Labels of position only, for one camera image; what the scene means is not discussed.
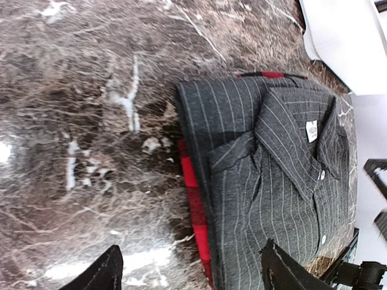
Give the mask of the red black plaid shirt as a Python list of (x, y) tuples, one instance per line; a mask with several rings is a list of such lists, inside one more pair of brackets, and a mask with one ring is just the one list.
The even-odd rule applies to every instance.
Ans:
[(301, 85), (306, 76), (251, 72), (233, 79), (179, 82), (175, 101), (183, 139), (181, 165), (200, 259), (209, 280), (218, 279), (207, 154), (253, 129), (270, 86)]

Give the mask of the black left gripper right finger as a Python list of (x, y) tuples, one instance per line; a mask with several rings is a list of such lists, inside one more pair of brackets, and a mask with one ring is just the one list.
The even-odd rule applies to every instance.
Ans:
[(332, 289), (298, 264), (273, 239), (268, 239), (265, 247), (261, 250), (261, 265), (264, 289)]

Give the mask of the black pinstriped long sleeve shirt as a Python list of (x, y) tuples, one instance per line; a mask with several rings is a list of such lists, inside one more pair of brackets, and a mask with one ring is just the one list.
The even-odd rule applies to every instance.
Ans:
[(309, 264), (348, 221), (350, 147), (316, 82), (248, 76), (175, 87), (216, 289), (262, 289), (273, 239)]

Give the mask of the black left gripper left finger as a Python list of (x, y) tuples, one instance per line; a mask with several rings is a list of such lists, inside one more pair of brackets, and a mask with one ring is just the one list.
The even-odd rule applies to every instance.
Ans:
[(118, 245), (111, 245), (84, 272), (59, 290), (121, 290), (123, 256)]

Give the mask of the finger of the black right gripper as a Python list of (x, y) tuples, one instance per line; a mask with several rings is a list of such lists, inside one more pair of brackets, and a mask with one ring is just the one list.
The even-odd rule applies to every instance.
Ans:
[(374, 224), (378, 228), (380, 234), (387, 234), (387, 211), (382, 210), (374, 219)]
[(385, 199), (387, 198), (387, 188), (386, 183), (380, 177), (380, 172), (386, 171), (386, 166), (386, 159), (368, 159), (364, 165), (366, 174), (371, 178)]

